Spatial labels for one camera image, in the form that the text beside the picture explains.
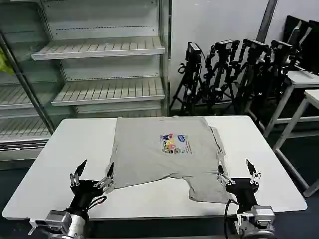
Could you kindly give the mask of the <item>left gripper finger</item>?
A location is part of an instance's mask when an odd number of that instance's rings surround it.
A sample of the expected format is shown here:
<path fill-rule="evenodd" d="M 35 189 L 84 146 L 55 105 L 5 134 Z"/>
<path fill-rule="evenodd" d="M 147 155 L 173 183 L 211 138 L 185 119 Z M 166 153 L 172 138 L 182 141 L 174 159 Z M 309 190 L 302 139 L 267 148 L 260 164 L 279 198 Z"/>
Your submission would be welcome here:
<path fill-rule="evenodd" d="M 70 187 L 79 186 L 80 185 L 80 177 L 85 169 L 87 160 L 84 160 L 75 170 L 74 173 L 69 174 L 70 178 Z"/>
<path fill-rule="evenodd" d="M 94 184 L 94 188 L 101 189 L 105 194 L 108 194 L 114 190 L 114 162 L 109 165 L 105 177 L 98 183 Z"/>

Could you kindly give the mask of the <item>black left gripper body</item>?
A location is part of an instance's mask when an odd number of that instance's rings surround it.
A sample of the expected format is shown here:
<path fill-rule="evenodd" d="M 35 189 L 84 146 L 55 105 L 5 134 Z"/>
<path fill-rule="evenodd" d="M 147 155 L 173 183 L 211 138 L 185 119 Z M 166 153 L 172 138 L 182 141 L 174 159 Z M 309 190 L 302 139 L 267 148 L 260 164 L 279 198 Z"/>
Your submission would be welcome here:
<path fill-rule="evenodd" d="M 68 213 L 80 217 L 89 217 L 88 211 L 106 201 L 101 189 L 94 188 L 98 181 L 80 180 L 79 186 L 70 187 L 74 194 L 73 200 L 68 207 Z"/>

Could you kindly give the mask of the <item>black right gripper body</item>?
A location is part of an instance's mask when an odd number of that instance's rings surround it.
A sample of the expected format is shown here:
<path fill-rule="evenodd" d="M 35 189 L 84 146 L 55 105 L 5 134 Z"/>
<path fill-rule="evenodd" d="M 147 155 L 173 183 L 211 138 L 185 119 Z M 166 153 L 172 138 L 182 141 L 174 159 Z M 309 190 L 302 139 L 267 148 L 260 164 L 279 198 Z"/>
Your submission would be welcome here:
<path fill-rule="evenodd" d="M 255 198 L 255 193 L 259 189 L 258 182 L 251 183 L 250 178 L 234 178 L 232 180 L 235 183 L 227 183 L 226 191 L 235 195 L 239 206 L 237 212 L 247 212 L 253 206 L 258 205 Z"/>

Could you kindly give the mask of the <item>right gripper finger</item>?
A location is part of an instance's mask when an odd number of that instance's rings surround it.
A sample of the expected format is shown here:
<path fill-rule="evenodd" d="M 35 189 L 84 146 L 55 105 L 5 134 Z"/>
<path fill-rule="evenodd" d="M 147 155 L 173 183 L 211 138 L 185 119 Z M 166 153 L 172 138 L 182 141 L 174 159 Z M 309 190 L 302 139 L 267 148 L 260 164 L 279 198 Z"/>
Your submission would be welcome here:
<path fill-rule="evenodd" d="M 218 165 L 218 173 L 217 173 L 217 180 L 219 181 L 220 184 L 223 186 L 226 185 L 235 185 L 236 182 L 232 180 L 226 173 L 225 170 L 223 169 L 223 166 L 221 164 Z"/>
<path fill-rule="evenodd" d="M 261 178 L 261 172 L 257 171 L 255 166 L 248 159 L 246 159 L 246 165 L 247 165 L 247 168 L 248 168 L 250 176 L 251 176 L 250 183 L 255 184 L 255 185 L 259 185 L 259 180 Z"/>

